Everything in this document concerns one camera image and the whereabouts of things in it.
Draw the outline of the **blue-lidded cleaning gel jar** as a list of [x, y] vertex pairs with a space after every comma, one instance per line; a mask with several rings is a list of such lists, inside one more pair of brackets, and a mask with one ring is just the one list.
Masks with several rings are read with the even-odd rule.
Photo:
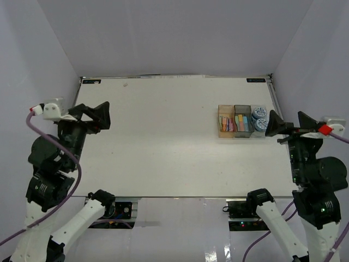
[[259, 119], [265, 119], [267, 117], [267, 109], [262, 106], [255, 107], [251, 112], [251, 118], [253, 121], [257, 121]]

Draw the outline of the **blue highlighter pen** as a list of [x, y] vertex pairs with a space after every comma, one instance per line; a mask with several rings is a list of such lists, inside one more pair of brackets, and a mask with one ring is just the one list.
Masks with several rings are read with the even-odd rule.
[[244, 131], [245, 132], [249, 132], [249, 121], [248, 118], [246, 116], [243, 116], [243, 123], [244, 123]]

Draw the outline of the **orange highlighter pen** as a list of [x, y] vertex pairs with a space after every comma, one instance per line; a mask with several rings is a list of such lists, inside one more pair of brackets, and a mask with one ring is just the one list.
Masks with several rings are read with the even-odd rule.
[[243, 115], [239, 114], [239, 115], [238, 115], [238, 118], [239, 118], [239, 125], [240, 125], [240, 128], [243, 129], [243, 127], [244, 127]]

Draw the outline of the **green highlighter pen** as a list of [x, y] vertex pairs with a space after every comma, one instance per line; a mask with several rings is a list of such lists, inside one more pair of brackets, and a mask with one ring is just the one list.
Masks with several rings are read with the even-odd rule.
[[239, 130], [239, 118], [238, 118], [238, 116], [235, 115], [234, 119], [235, 119], [235, 123], [236, 123], [236, 126], [237, 126], [237, 130]]

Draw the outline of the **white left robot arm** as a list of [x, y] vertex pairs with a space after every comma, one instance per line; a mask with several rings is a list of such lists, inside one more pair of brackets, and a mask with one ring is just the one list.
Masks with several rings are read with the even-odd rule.
[[37, 133], [28, 162], [33, 176], [28, 184], [24, 227], [8, 261], [64, 261], [71, 245], [99, 218], [115, 212], [115, 196], [98, 190], [83, 208], [54, 230], [58, 210], [73, 196], [82, 179], [80, 158], [86, 136], [108, 130], [110, 104], [84, 104], [62, 109], [58, 99], [30, 109], [27, 126]]

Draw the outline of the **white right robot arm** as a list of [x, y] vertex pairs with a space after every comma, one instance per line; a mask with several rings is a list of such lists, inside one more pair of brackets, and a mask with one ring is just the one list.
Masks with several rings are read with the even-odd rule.
[[292, 182], [297, 186], [292, 192], [293, 203], [306, 244], [296, 237], [267, 189], [249, 192], [246, 210], [250, 216], [261, 218], [289, 261], [340, 261], [338, 248], [348, 228], [339, 231], [341, 209], [335, 192], [348, 187], [347, 168], [336, 157], [316, 155], [324, 139], [348, 143], [343, 136], [345, 121], [333, 117], [317, 121], [302, 111], [298, 112], [298, 120], [300, 126], [296, 127], [272, 110], [265, 135], [282, 135], [277, 142], [287, 145]]

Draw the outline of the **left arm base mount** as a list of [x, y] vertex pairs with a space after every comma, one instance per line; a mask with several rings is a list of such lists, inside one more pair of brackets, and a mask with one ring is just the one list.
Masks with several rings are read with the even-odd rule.
[[99, 218], [92, 223], [90, 229], [132, 229], [135, 222], [132, 222], [132, 202], [115, 202], [113, 213]]

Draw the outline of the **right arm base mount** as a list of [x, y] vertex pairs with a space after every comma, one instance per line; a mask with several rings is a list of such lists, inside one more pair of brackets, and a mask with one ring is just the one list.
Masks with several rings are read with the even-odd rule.
[[265, 222], [258, 215], [251, 212], [245, 200], [228, 201], [222, 211], [228, 214], [230, 231], [269, 230]]

